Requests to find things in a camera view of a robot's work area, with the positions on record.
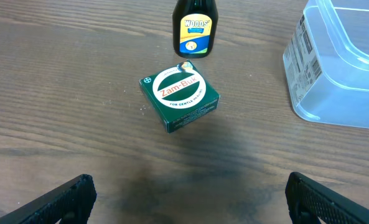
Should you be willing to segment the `clear plastic container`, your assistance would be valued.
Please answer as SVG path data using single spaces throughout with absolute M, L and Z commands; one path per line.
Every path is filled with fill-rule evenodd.
M 283 62 L 300 118 L 369 129 L 369 0 L 308 0 Z

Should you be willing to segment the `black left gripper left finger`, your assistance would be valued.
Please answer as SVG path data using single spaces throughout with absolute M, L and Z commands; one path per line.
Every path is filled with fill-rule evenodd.
M 82 174 L 0 217 L 0 224 L 87 224 L 96 196 L 92 176 Z

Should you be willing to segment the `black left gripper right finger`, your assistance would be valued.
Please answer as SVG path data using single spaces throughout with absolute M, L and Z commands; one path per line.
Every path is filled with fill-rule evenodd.
M 369 209 L 299 172 L 291 172 L 285 189 L 293 224 L 369 224 Z

